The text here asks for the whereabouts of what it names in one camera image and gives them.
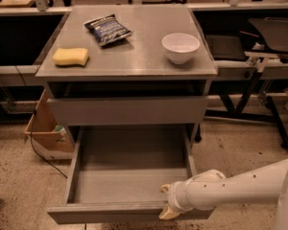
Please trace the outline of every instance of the floor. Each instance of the floor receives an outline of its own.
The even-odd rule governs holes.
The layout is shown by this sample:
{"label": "floor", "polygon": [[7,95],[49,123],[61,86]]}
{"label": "floor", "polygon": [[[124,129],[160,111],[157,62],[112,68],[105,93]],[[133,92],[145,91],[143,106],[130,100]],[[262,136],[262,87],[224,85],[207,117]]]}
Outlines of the floor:
{"label": "floor", "polygon": [[[288,131],[286,102],[276,98]],[[248,109],[267,112],[256,101]],[[25,127],[0,125],[0,230],[83,230],[83,224],[57,225],[47,215],[48,207],[61,205],[66,179],[25,142]],[[199,172],[217,169],[229,177],[288,158],[273,124],[205,119],[201,128],[203,140],[193,146]],[[68,173],[68,160],[53,163]],[[275,205],[230,204],[218,207],[205,220],[88,224],[86,229],[268,230],[273,229],[275,214]]]}

